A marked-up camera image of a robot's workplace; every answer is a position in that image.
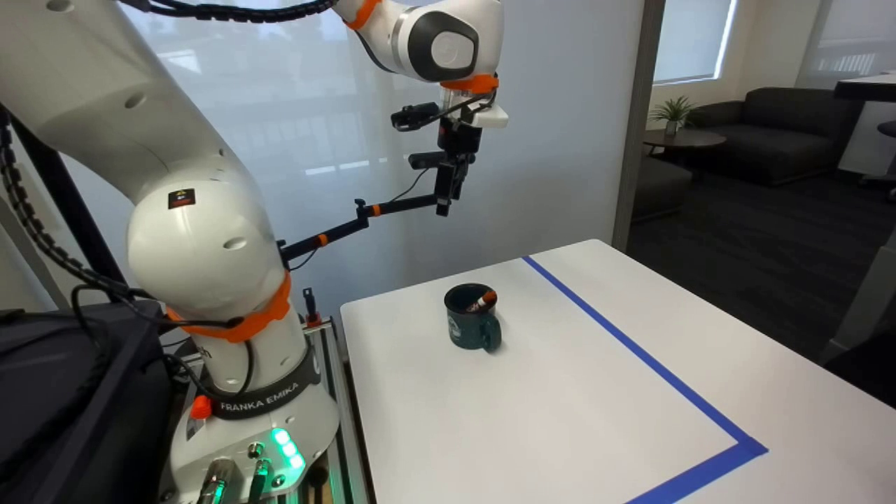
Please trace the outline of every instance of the blue tape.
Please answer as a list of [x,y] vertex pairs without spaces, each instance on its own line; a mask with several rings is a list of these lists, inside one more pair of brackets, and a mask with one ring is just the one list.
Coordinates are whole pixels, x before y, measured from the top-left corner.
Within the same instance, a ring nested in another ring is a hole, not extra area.
[[679,396],[684,396],[694,408],[701,408],[711,422],[718,422],[736,446],[729,452],[684,470],[680,475],[642,492],[634,504],[660,504],[680,501],[701,488],[722,480],[726,473],[749,464],[750,460],[767,453],[761,442],[735,425],[718,407],[701,398],[688,383],[684,383],[669,368],[665,368],[656,355],[651,355],[642,345],[635,345],[627,334],[621,334],[609,317],[603,317],[595,306],[589,306],[581,293],[574,293],[565,282],[561,282],[548,268],[543,268],[534,258],[525,258],[543,281],[548,281],[562,296],[568,296],[581,312],[586,312],[599,327],[604,327],[624,351],[631,351],[638,361],[645,361],[658,377],[665,377]]

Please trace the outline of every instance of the floor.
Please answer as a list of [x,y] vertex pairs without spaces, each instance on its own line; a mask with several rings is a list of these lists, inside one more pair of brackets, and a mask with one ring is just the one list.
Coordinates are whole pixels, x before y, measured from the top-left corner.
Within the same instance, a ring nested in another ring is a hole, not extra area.
[[845,173],[784,187],[701,173],[679,216],[634,226],[631,256],[816,358],[896,223],[886,194]]

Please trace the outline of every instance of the window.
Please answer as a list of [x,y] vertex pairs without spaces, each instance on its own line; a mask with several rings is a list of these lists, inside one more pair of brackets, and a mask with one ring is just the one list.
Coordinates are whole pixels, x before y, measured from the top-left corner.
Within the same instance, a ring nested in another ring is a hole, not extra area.
[[656,85],[722,76],[736,0],[666,0]]

